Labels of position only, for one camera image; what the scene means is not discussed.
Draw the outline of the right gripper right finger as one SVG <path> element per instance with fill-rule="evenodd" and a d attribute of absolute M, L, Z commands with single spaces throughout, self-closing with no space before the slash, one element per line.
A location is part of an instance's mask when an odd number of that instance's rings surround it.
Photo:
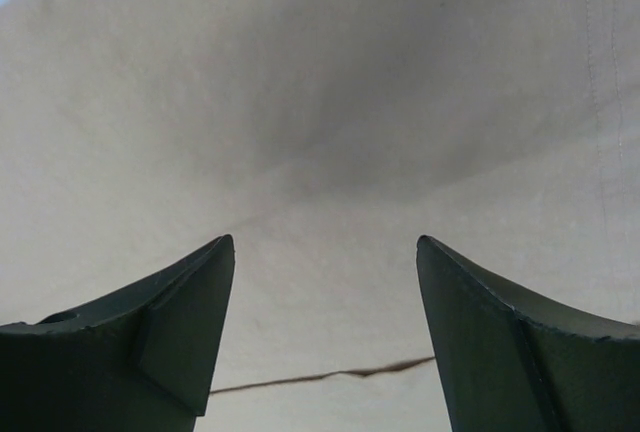
<path fill-rule="evenodd" d="M 430 236 L 416 265 L 452 430 L 638 430 L 638 326 L 551 300 Z"/>

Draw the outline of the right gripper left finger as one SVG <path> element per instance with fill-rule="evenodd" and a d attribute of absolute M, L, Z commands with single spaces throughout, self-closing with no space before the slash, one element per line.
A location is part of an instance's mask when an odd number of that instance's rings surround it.
<path fill-rule="evenodd" d="M 207 408 L 234 276 L 214 239 L 96 300 L 1 329 L 5 431 L 190 431 Z"/>

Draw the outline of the beige t-shirt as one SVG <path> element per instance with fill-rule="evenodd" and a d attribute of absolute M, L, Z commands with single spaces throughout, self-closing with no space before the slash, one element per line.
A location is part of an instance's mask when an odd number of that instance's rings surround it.
<path fill-rule="evenodd" d="M 1 319 L 230 234 L 201 431 L 445 431 L 430 235 L 639 318 L 639 0 L 11 0 Z"/>

